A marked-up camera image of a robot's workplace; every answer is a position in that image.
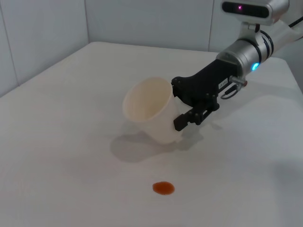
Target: liquid spill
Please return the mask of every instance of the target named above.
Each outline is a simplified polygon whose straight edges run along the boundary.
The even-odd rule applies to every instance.
[[[175,191],[175,187],[169,182],[154,183],[152,189],[160,195],[170,195]]]

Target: blue light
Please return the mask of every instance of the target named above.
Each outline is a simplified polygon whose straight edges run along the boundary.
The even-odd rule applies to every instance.
[[[257,67],[259,67],[259,65],[260,65],[260,63],[255,63],[255,64],[253,64],[252,70],[253,70],[253,71],[256,70]]]

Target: white wall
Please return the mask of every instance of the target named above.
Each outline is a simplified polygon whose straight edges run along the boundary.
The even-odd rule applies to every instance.
[[[0,9],[0,96],[14,89],[16,86],[16,74]]]
[[[303,15],[303,1],[290,1],[287,23]],[[0,96],[88,44],[88,35],[91,41],[219,52],[240,30],[220,2],[86,0],[86,15],[85,0],[0,0]],[[303,40],[275,56],[288,62],[303,89]]]
[[[86,0],[91,41],[207,51],[213,0]]]
[[[84,0],[0,0],[19,84],[88,44]]]
[[[237,39],[241,24],[221,12],[221,1],[86,0],[90,39],[220,52]],[[290,2],[283,17],[289,24],[303,15],[303,0]],[[303,90],[303,40],[274,56],[288,62]]]

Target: label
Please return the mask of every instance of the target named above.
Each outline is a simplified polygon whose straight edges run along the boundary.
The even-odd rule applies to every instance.
[[[228,79],[226,78],[225,80],[223,80],[223,81],[219,84],[219,90],[220,90],[221,88],[223,88],[227,83],[228,83]]]

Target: cable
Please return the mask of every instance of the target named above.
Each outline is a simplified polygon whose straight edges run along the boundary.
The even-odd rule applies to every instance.
[[[226,100],[226,99],[230,99],[232,97],[234,97],[239,91],[235,91],[235,93],[233,93],[232,95],[225,97],[225,94],[221,96],[221,99]]]
[[[293,27],[293,26],[299,24],[301,21],[303,21],[303,17],[301,17],[300,19],[298,19],[298,20],[296,20],[295,22],[291,23],[291,24],[289,25],[289,27]]]
[[[226,97],[233,91],[235,91],[235,92],[232,95]],[[221,99],[223,99],[223,100],[230,99],[230,98],[234,97],[237,93],[238,93],[237,85],[235,84],[235,85],[231,86],[231,88],[229,88],[227,91],[224,92],[224,94],[221,96]]]

